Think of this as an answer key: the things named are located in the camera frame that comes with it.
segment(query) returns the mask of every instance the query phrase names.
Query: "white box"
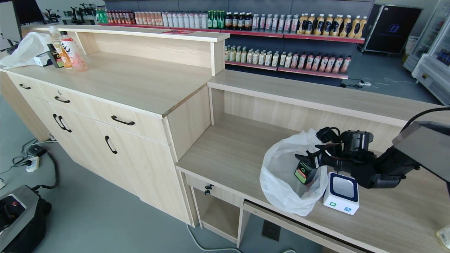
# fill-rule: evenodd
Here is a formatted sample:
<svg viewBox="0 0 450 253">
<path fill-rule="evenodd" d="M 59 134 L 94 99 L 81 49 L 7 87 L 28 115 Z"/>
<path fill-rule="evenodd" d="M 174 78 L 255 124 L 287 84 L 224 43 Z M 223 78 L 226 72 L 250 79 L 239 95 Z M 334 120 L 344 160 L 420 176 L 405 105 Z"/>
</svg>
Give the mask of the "white box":
<svg viewBox="0 0 450 253">
<path fill-rule="evenodd" d="M 354 178 L 334 172 L 328 173 L 325 206 L 353 215 L 360 207 L 359 195 L 358 183 Z"/>
</svg>

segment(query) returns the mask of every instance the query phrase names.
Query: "black cabinet handle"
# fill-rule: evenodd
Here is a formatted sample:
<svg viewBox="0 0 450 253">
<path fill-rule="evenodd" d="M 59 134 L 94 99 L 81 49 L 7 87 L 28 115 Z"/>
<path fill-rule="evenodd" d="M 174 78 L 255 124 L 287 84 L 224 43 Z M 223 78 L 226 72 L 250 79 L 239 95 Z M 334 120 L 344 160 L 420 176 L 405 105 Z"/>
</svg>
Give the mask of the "black cabinet handle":
<svg viewBox="0 0 450 253">
<path fill-rule="evenodd" d="M 21 88 L 24 88 L 24 89 L 26 89 L 26 90 L 29 90 L 29 89 L 31 89 L 31 87 L 25 87 L 23 84 L 19 84 L 19 86 L 21 87 Z"/>
<path fill-rule="evenodd" d="M 113 154 L 117 154 L 117 150 L 113 150 L 112 148 L 111 148 L 111 145 L 109 145 L 109 136 L 105 136 L 105 141 L 106 141 L 106 144 L 108 144 L 108 147 L 109 147 L 109 149 L 111 150 L 111 152 L 113 153 Z"/>
<path fill-rule="evenodd" d="M 62 121 L 63 117 L 62 117 L 62 116 L 58 116 L 58 119 L 59 119 L 59 121 L 61 122 L 61 125 L 66 129 L 66 131 L 69 132 L 69 133 L 71 133 L 72 130 L 68 129 L 68 128 L 64 125 L 64 123 L 63 123 L 63 121 Z"/>
<path fill-rule="evenodd" d="M 124 121 L 118 120 L 116 115 L 112 115 L 112 116 L 111 116 L 111 119 L 112 119 L 112 120 L 115 120 L 115 121 L 117 121 L 117 122 L 120 122 L 120 123 L 122 123 L 122 124 L 129 125 L 129 126 L 132 126 L 132 125 L 135 124 L 134 121 L 124 122 Z"/>
<path fill-rule="evenodd" d="M 56 117 L 57 117 L 57 115 L 54 113 L 53 114 L 53 119 L 55 119 L 55 121 L 56 121 L 56 124 L 58 124 L 58 126 L 61 128 L 61 129 L 63 129 L 63 130 L 67 130 L 67 128 L 65 128 L 65 127 L 63 127 L 63 126 L 61 126 L 61 124 L 58 122 L 58 120 L 56 119 Z"/>
<path fill-rule="evenodd" d="M 61 100 L 61 99 L 59 99 L 58 96 L 55 96 L 55 100 L 58 100 L 59 102 L 63 102 L 63 103 L 66 103 L 66 104 L 70 103 L 70 100 Z"/>
</svg>

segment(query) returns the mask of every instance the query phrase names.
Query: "product box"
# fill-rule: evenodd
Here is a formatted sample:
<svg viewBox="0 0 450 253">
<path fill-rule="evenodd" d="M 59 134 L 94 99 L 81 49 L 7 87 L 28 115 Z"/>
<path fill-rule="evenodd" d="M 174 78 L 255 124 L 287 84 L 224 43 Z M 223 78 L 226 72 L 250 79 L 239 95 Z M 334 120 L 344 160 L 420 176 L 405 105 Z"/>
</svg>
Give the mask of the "product box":
<svg viewBox="0 0 450 253">
<path fill-rule="evenodd" d="M 52 64 L 52 61 L 50 60 L 50 56 L 48 55 L 47 52 L 35 56 L 34 61 L 36 62 L 36 65 L 41 66 L 41 67 L 49 66 Z"/>
</svg>

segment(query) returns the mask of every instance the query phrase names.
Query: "drawer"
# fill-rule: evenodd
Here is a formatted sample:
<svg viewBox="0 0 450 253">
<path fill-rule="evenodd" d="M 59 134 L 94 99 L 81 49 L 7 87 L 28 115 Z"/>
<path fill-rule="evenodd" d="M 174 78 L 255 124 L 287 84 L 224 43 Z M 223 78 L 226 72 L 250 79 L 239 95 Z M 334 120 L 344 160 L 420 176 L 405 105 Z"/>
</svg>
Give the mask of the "drawer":
<svg viewBox="0 0 450 253">
<path fill-rule="evenodd" d="M 161 119 L 107 100 L 86 98 L 86 102 L 97 120 L 161 144 L 169 144 Z"/>
<path fill-rule="evenodd" d="M 210 186 L 211 184 L 200 180 L 196 177 L 186 175 L 186 183 L 196 189 L 201 190 L 202 192 L 205 192 L 207 189 L 206 186 Z M 228 202 L 232 205 L 235 205 L 237 207 L 242 207 L 244 203 L 244 198 L 237 196 L 236 194 L 233 194 L 231 192 L 228 192 L 220 187 L 217 187 L 215 185 L 211 186 L 212 189 L 209 190 L 210 194 L 218 199 L 222 199 L 225 202 Z"/>
<path fill-rule="evenodd" d="M 49 102 L 87 116 L 92 116 L 92 112 L 89 110 L 89 106 L 82 94 L 58 85 L 43 84 L 41 89 Z"/>
<path fill-rule="evenodd" d="M 40 99 L 47 100 L 46 96 L 40 88 L 40 86 L 42 86 L 43 84 L 40 84 L 39 81 L 12 73 L 8 73 L 8 76 L 13 84 L 19 89 L 20 93 L 24 95 L 33 95 Z"/>
</svg>

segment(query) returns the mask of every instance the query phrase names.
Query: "white plastic bag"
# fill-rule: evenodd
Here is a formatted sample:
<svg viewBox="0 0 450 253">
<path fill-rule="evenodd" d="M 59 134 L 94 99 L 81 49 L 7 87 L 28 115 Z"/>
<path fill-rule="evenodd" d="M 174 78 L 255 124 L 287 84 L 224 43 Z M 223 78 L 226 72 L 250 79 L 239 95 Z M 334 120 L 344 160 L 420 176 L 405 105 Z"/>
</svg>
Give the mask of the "white plastic bag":
<svg viewBox="0 0 450 253">
<path fill-rule="evenodd" d="M 35 65 L 34 57 L 49 50 L 47 44 L 52 43 L 50 35 L 41 32 L 30 32 L 22 39 L 17 49 L 0 60 L 4 69 Z"/>
<path fill-rule="evenodd" d="M 308 215 L 327 188 L 326 166 L 318 169 L 309 189 L 294 176 L 299 162 L 294 154 L 306 155 L 307 150 L 313 153 L 318 150 L 314 145 L 322 144 L 315 134 L 310 129 L 281 140 L 264 156 L 259 177 L 261 188 L 267 200 L 282 211 Z"/>
</svg>

